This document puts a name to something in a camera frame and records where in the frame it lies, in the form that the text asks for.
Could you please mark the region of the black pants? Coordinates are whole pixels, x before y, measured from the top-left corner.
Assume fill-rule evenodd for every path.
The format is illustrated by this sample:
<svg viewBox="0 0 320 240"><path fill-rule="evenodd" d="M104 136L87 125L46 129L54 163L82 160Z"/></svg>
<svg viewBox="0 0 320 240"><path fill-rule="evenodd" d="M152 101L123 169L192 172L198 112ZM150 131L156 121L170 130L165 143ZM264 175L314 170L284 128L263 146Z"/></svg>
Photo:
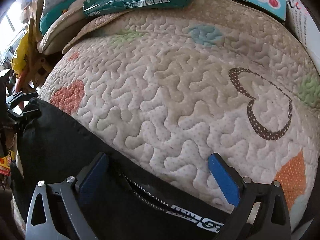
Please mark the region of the black pants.
<svg viewBox="0 0 320 240"><path fill-rule="evenodd" d="M12 168L14 197L26 225L39 181L55 184L77 176L102 152L107 169L93 200L81 208L97 239L216 239L227 213L147 172L51 104L33 98L23 112L31 110L39 112L17 132L22 169ZM50 195L49 207L57 231L78 239L61 198Z"/></svg>

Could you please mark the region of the red yellow flat package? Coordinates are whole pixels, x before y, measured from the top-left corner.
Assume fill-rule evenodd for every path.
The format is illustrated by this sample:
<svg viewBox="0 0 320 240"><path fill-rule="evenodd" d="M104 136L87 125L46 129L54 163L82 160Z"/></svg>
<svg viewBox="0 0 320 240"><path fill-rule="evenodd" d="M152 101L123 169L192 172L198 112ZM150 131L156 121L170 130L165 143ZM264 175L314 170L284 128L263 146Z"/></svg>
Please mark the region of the red yellow flat package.
<svg viewBox="0 0 320 240"><path fill-rule="evenodd" d="M10 174L10 163L12 161L12 151L6 157L0 157L0 174L8 176Z"/></svg>

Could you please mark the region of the yellow plastic bag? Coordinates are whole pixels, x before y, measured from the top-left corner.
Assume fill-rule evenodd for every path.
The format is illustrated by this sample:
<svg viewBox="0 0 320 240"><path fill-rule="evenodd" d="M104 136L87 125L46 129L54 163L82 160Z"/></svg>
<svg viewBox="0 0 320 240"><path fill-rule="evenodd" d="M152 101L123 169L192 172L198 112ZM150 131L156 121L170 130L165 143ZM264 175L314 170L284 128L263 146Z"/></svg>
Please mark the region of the yellow plastic bag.
<svg viewBox="0 0 320 240"><path fill-rule="evenodd" d="M11 67L17 77L20 77L28 65L29 31L21 38L11 59Z"/></svg>

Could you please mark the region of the wooden stool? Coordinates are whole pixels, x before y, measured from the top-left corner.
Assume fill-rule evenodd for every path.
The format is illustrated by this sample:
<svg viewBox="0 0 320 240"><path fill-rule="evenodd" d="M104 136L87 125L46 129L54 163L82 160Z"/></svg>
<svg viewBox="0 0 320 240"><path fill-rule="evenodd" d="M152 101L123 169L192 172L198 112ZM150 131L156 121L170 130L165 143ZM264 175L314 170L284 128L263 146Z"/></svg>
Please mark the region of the wooden stool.
<svg viewBox="0 0 320 240"><path fill-rule="evenodd" d="M35 22L31 18L28 22L29 47L28 47L28 65L20 77L16 76L15 92L31 93L40 89L53 70L43 54L39 53L36 46Z"/></svg>

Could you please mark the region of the beige folded blanket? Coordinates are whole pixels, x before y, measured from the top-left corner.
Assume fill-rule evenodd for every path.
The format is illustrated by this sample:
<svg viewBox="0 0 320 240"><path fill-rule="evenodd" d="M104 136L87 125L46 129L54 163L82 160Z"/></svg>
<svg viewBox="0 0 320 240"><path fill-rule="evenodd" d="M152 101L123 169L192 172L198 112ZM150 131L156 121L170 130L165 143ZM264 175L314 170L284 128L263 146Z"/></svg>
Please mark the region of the beige folded blanket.
<svg viewBox="0 0 320 240"><path fill-rule="evenodd" d="M73 7L62 14L49 27L42 40L37 44L38 51L43 55L51 55L63 50L78 32L87 24L82 6Z"/></svg>

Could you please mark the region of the teal folded cloth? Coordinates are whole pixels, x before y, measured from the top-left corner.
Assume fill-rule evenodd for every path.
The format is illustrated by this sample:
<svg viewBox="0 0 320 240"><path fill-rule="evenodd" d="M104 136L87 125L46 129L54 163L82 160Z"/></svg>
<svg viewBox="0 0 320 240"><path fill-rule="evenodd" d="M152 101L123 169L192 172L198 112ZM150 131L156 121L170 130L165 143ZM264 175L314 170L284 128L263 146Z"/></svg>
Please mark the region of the teal folded cloth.
<svg viewBox="0 0 320 240"><path fill-rule="evenodd" d="M73 24L86 22L82 11L84 0L65 0L49 7L49 1L43 7L43 14L40 19L40 32L44 36L52 29L63 30Z"/></svg>

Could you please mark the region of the quilted heart pattern bedspread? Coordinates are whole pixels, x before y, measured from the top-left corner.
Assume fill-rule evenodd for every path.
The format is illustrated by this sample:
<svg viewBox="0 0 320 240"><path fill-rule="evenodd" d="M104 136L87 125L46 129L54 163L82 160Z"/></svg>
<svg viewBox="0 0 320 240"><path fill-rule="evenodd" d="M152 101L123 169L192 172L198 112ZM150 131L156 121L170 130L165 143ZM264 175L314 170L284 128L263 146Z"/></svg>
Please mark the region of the quilted heart pattern bedspread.
<svg viewBox="0 0 320 240"><path fill-rule="evenodd" d="M132 161L231 212L208 170L213 152L242 176L278 180L291 227L319 158L319 73L267 14L194 0L92 20L63 50L40 98Z"/></svg>

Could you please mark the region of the white printed paper sheet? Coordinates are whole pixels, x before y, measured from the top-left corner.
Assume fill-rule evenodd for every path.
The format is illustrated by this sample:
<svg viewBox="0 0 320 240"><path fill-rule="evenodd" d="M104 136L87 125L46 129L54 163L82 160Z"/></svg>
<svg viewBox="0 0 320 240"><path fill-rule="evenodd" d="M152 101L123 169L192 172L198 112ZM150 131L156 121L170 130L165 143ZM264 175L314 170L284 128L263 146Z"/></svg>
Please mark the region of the white printed paper sheet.
<svg viewBox="0 0 320 240"><path fill-rule="evenodd" d="M304 46L319 72L319 29L302 0L287 2L287 25Z"/></svg>

